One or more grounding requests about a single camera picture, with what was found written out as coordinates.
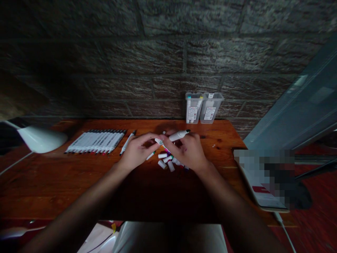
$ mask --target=small white object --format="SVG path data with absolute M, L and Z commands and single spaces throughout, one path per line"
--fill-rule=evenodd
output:
M 183 138 L 186 134 L 188 134 L 191 130 L 190 129 L 187 129 L 187 130 L 182 130 L 182 131 L 179 131 L 179 132 L 176 132 L 175 134 L 172 134 L 169 139 L 171 142 L 174 142 L 176 140 L 179 140 L 181 138 Z
M 155 142 L 157 142 L 159 145 L 163 145 L 163 141 L 161 139 L 155 138 Z
M 167 165 L 162 161 L 162 160 L 159 160 L 158 161 L 158 164 L 160 167 L 162 167 L 163 169 L 166 169 L 167 168 Z
M 166 157 L 165 159 L 163 159 L 163 162 L 167 163 L 169 160 L 172 160 L 172 159 L 173 159 L 173 155 L 170 155 L 170 156 Z
M 159 159 L 162 159 L 162 158 L 166 158 L 167 156 L 168 156 L 167 153 L 159 154 L 159 155 L 158 155 L 158 158 L 159 158 Z
M 170 169 L 170 172 L 173 172 L 174 171 L 174 166 L 173 166 L 173 163 L 172 163 L 172 161 L 168 161 L 168 167 L 169 167 L 169 169 Z
M 152 152 L 147 158 L 146 160 L 149 160 L 153 155 L 154 155 L 155 152 Z
M 38 126 L 28 126 L 17 131 L 30 150 L 39 154 L 59 148 L 68 139 L 68 136 L 64 133 Z

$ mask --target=plastic container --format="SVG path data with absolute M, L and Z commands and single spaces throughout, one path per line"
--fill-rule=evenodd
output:
M 186 97 L 186 124 L 197 124 L 199 121 L 203 94 L 201 92 L 185 94 Z
M 224 97 L 219 92 L 203 94 L 204 101 L 200 113 L 200 123 L 212 124 Z

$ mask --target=sticker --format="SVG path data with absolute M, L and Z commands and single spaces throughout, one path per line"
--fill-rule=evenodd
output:
M 197 114 L 198 114 L 198 107 L 189 107 L 189 116 L 188 120 L 196 120 L 197 119 Z
M 207 107 L 204 120 L 212 120 L 216 107 Z

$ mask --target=white cable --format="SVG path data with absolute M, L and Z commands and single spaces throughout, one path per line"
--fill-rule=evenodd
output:
M 294 253 L 296 253 L 296 250 L 295 250 L 295 248 L 294 248 L 294 245 L 292 244 L 292 242 L 291 242 L 291 240 L 290 240 L 290 237 L 289 237 L 289 235 L 288 235 L 288 232 L 287 232 L 287 230 L 286 230 L 285 227 L 284 227 L 284 224 L 283 224 L 283 220 L 282 220 L 281 215 L 280 215 L 278 212 L 274 212 L 274 215 L 275 215 L 277 221 L 278 221 L 278 222 L 281 224 L 281 226 L 283 227 L 283 230 L 285 231 L 285 234 L 286 234 L 286 236 L 288 237 L 288 240 L 289 240 L 289 242 L 290 242 L 292 251 L 293 251 Z

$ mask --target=wooden desk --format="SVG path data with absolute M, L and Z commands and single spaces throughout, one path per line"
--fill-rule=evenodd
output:
M 89 129 L 129 129 L 110 156 L 65 155 L 66 148 Z M 186 125 L 170 120 L 64 120 L 52 129 L 70 139 L 46 154 L 32 154 L 0 176 L 0 216 L 2 218 L 54 219 L 119 160 L 120 150 L 130 133 L 152 131 L 160 134 L 170 128 L 191 129 L 201 136 L 206 157 L 220 174 L 259 213 L 269 226 L 278 223 L 272 213 L 255 206 L 233 159 L 231 148 L 245 148 L 232 124 L 226 120 L 213 124 Z M 24 145 L 1 158 L 1 170 L 30 151 Z M 173 173 L 157 164 L 157 155 L 136 168 L 126 178 L 102 219 L 132 221 L 183 221 L 218 223 L 212 202 L 192 170 Z M 295 226 L 290 214 L 282 214 L 286 226 Z

